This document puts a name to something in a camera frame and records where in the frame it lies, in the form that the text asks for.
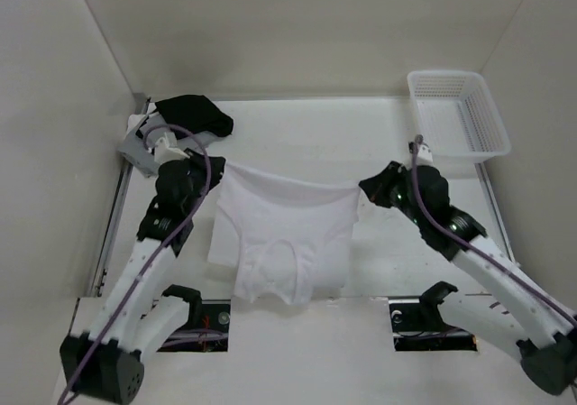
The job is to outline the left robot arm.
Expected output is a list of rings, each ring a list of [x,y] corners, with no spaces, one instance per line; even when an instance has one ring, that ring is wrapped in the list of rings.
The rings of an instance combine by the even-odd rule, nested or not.
[[[226,160],[190,152],[160,165],[155,195],[139,224],[132,253],[90,328],[67,335],[60,359],[67,385],[59,402],[84,395],[130,404],[142,386],[144,365],[179,328],[202,321],[197,290],[163,277],[193,229],[193,216],[224,174]]]

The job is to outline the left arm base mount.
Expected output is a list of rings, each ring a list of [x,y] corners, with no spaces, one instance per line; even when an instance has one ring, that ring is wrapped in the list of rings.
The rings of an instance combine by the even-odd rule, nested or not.
[[[170,285],[162,297],[177,297],[189,305],[188,320],[165,341],[159,353],[228,351],[231,300],[204,299],[199,290]]]

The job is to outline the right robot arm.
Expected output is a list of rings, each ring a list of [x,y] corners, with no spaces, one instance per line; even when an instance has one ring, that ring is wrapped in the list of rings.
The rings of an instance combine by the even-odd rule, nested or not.
[[[418,318],[441,331],[459,327],[518,362],[540,390],[559,396],[576,382],[576,314],[538,288],[471,215],[452,205],[438,169],[393,161],[359,184],[377,207],[396,208],[426,245],[475,279],[493,298],[473,300],[439,281],[419,298]]]

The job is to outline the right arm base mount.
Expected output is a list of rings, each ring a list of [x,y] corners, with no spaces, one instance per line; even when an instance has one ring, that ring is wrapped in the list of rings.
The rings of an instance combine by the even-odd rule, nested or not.
[[[438,311],[444,299],[458,289],[440,281],[419,297],[388,301],[393,346],[397,352],[477,352],[474,335],[446,324]]]

